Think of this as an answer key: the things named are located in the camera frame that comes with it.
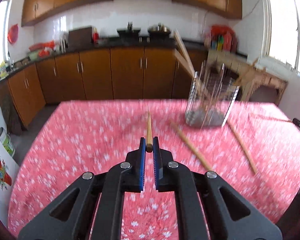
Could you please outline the wooden chopstick single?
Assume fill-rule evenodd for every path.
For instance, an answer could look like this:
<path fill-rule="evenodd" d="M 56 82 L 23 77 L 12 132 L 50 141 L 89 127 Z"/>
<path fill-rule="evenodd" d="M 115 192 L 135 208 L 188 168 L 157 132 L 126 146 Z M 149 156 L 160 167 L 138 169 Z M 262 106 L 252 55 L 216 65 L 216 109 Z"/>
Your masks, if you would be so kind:
<path fill-rule="evenodd" d="M 150 111 L 147 112 L 147 136 L 146 136 L 146 152 L 153 151 L 153 137 L 152 137 L 152 120 Z"/>

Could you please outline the brown lower kitchen cabinets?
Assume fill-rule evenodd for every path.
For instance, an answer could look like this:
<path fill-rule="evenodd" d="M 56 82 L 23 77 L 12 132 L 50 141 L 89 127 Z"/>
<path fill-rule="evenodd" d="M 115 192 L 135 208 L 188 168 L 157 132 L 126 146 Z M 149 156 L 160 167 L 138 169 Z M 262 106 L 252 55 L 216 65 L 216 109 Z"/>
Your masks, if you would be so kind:
<path fill-rule="evenodd" d="M 28 126 L 45 106 L 71 100 L 185 99 L 191 78 L 174 47 L 97 48 L 51 57 L 0 80 L 0 100 L 10 98 Z"/>

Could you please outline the pink floral tablecloth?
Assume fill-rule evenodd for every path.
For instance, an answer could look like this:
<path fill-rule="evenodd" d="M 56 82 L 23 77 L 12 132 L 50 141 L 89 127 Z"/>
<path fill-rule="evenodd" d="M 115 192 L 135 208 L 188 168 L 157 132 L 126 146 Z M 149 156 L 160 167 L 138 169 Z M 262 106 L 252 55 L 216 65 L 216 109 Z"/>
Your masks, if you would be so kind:
<path fill-rule="evenodd" d="M 191 171 L 205 168 L 170 125 L 179 126 L 212 168 L 272 222 L 300 189 L 300 131 L 272 103 L 235 102 L 228 120 L 258 170 L 254 174 L 228 124 L 195 129 L 185 123 L 186 101 L 70 101 L 61 103 L 28 151 L 12 190 L 13 235 L 86 171 L 122 162 L 146 135 L 147 112 L 160 147 Z"/>

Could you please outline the wooden chopstick middle left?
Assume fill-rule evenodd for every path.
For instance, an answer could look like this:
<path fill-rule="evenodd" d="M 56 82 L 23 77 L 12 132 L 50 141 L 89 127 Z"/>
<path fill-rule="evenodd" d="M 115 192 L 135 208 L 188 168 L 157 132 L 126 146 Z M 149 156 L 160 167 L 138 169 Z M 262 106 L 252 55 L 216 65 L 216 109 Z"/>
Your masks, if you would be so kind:
<path fill-rule="evenodd" d="M 183 143 L 189 148 L 189 150 L 197 157 L 200 161 L 201 165 L 207 170 L 212 170 L 212 166 L 210 163 L 204 158 L 204 156 L 195 148 L 192 142 L 189 141 L 187 136 L 179 129 L 177 124 L 175 124 L 172 120 L 170 120 L 170 125 L 173 127 L 179 138 L 183 141 Z"/>

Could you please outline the cream wooden side table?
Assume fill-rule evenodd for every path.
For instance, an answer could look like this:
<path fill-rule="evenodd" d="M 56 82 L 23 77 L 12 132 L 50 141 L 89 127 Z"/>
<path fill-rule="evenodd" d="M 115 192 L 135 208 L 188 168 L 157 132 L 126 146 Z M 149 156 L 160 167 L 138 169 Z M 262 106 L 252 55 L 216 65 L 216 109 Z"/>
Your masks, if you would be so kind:
<path fill-rule="evenodd" d="M 242 57 L 227 51 L 210 50 L 207 56 L 208 63 L 217 62 L 229 67 L 237 75 L 242 74 L 252 63 L 247 63 Z M 264 73 L 258 73 L 255 78 L 245 86 L 241 86 L 241 96 L 239 101 L 251 101 L 253 94 L 261 87 L 268 87 L 274 90 L 275 95 L 272 103 L 279 105 L 283 93 L 287 87 L 288 81 L 280 78 L 276 74 L 271 74 L 267 70 Z"/>

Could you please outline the chopstick in holder leaning right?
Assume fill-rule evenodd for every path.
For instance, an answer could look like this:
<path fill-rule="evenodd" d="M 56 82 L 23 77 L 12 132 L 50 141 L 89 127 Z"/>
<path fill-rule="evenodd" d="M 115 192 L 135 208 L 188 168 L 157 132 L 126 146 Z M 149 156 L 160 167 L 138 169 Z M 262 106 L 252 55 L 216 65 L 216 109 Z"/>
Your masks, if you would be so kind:
<path fill-rule="evenodd" d="M 253 63 L 245 72 L 239 75 L 239 77 L 234 81 L 233 85 L 236 87 L 245 86 L 252 81 L 258 73 L 264 73 L 266 71 L 266 67 L 263 67 L 262 69 L 256 68 L 255 64 L 257 64 L 257 62 L 258 58 L 253 61 Z"/>

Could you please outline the chopstick in holder leaning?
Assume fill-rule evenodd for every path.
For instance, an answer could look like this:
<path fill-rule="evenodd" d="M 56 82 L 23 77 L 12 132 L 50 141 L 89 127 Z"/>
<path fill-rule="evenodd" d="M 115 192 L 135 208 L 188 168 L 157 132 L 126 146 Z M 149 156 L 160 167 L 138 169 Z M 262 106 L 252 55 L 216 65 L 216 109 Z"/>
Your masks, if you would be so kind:
<path fill-rule="evenodd" d="M 176 69 L 172 98 L 187 99 L 190 93 L 195 72 L 199 72 L 207 60 L 208 50 L 196 42 L 184 42 L 177 30 L 174 31 L 177 48 L 173 55 L 176 59 Z"/>
<path fill-rule="evenodd" d="M 252 81 L 258 73 L 264 73 L 266 71 L 266 67 L 263 67 L 262 69 L 256 68 L 255 64 L 257 64 L 257 62 L 258 58 L 253 61 L 253 63 L 245 72 L 239 75 L 239 77 L 234 81 L 233 85 L 236 87 L 245 86 Z"/>

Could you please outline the red bag and bottles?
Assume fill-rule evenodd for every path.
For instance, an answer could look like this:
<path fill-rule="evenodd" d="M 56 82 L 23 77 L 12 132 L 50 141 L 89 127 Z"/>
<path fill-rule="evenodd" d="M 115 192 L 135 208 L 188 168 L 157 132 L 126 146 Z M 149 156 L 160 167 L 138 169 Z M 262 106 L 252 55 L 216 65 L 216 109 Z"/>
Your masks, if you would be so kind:
<path fill-rule="evenodd" d="M 217 51 L 237 51 L 238 39 L 236 33 L 227 25 L 212 25 L 204 35 L 206 48 Z"/>

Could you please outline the chopstick in holder leaning left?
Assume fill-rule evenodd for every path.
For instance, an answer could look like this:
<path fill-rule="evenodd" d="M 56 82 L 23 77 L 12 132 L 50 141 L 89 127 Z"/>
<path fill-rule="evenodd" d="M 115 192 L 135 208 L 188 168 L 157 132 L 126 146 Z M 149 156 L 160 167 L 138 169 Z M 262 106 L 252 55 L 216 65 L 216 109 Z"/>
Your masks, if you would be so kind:
<path fill-rule="evenodd" d="M 176 59 L 176 69 L 172 98 L 187 99 L 190 93 L 195 72 L 199 72 L 207 60 L 208 50 L 196 42 L 184 42 L 177 30 L 174 31 L 177 48 L 173 55 Z"/>

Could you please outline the black lidded pot right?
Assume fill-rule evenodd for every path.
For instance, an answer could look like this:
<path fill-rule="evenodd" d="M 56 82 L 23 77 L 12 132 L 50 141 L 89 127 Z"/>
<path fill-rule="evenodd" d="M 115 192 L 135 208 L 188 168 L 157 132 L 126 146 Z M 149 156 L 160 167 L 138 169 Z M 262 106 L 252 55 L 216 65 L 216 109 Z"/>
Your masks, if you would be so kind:
<path fill-rule="evenodd" d="M 162 23 L 152 25 L 147 29 L 149 37 L 152 39 L 167 39 L 171 34 L 171 29 Z"/>

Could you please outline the dark wooden cutting board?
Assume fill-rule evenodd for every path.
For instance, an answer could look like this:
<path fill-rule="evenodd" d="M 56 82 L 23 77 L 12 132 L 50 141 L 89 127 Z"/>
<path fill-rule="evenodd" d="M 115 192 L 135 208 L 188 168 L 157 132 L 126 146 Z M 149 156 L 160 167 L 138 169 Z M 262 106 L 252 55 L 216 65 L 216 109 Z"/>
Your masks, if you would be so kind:
<path fill-rule="evenodd" d="M 88 46 L 93 43 L 92 40 L 93 27 L 72 29 L 68 32 L 68 47 L 78 48 Z"/>

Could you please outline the red sauce bottle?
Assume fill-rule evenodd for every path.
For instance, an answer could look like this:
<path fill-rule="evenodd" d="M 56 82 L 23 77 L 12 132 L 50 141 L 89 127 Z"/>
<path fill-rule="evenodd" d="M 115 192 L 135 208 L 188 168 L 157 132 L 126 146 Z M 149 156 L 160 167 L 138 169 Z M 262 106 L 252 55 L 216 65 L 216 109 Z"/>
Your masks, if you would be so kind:
<path fill-rule="evenodd" d="M 97 44 L 98 39 L 99 39 L 99 33 L 96 28 L 94 28 L 94 30 L 93 30 L 92 39 L 93 39 L 93 43 Z"/>

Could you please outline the black wok left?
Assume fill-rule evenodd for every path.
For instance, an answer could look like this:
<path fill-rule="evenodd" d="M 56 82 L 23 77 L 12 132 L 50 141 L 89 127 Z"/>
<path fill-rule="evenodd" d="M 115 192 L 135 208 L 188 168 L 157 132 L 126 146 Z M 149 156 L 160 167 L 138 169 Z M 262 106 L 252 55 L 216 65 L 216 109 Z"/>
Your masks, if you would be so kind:
<path fill-rule="evenodd" d="M 138 39 L 141 29 L 140 28 L 134 28 L 133 27 L 133 22 L 128 22 L 127 27 L 125 29 L 117 29 L 116 31 L 117 31 L 120 38 Z"/>

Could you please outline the red plastic bag on wall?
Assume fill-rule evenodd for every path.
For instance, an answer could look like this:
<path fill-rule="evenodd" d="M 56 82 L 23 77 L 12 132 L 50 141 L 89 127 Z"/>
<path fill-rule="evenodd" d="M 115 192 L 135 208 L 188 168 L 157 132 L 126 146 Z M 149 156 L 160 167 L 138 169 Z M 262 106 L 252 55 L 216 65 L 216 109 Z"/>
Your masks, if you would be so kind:
<path fill-rule="evenodd" d="M 17 42 L 19 33 L 19 27 L 17 24 L 14 24 L 10 27 L 7 34 L 7 40 L 11 45 L 14 45 Z"/>

